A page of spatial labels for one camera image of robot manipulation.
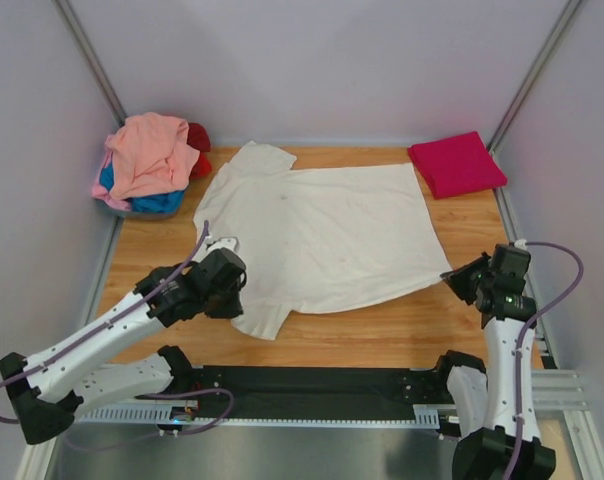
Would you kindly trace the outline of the white t shirt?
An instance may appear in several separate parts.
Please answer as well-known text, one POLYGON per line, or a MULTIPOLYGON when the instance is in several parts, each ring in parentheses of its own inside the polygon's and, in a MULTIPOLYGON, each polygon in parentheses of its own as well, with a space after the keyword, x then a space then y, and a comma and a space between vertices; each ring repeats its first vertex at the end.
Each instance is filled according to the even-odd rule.
POLYGON ((213 177, 193 217, 234 237, 248 280, 240 332, 272 340, 290 313, 380 304, 437 284, 450 267, 408 163, 296 169, 250 142, 213 177))

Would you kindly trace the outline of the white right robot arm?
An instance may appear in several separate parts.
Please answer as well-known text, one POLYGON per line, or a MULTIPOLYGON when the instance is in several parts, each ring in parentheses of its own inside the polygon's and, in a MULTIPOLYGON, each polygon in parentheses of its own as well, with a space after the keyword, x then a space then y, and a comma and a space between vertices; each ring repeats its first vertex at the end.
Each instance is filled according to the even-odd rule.
POLYGON ((482 316, 488 365, 454 361, 432 379, 434 395, 454 403, 461 438, 455 479, 548 479, 556 453, 543 446, 533 404, 532 350, 537 312, 524 294, 529 252, 505 244, 442 274, 444 283, 482 316))

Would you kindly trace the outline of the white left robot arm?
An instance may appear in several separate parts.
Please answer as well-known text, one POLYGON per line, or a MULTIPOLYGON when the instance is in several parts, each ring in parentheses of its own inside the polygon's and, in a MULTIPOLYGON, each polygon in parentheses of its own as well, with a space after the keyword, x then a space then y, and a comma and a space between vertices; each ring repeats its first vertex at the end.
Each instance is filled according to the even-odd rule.
POLYGON ((198 314, 239 316, 245 283, 240 257, 229 248, 213 249, 199 261, 153 269, 109 311, 57 345, 28 357, 6 355, 0 373, 27 444, 51 440, 80 416, 121 400, 185 399, 196 381, 180 348, 164 346, 125 365, 113 365, 111 359, 198 314))

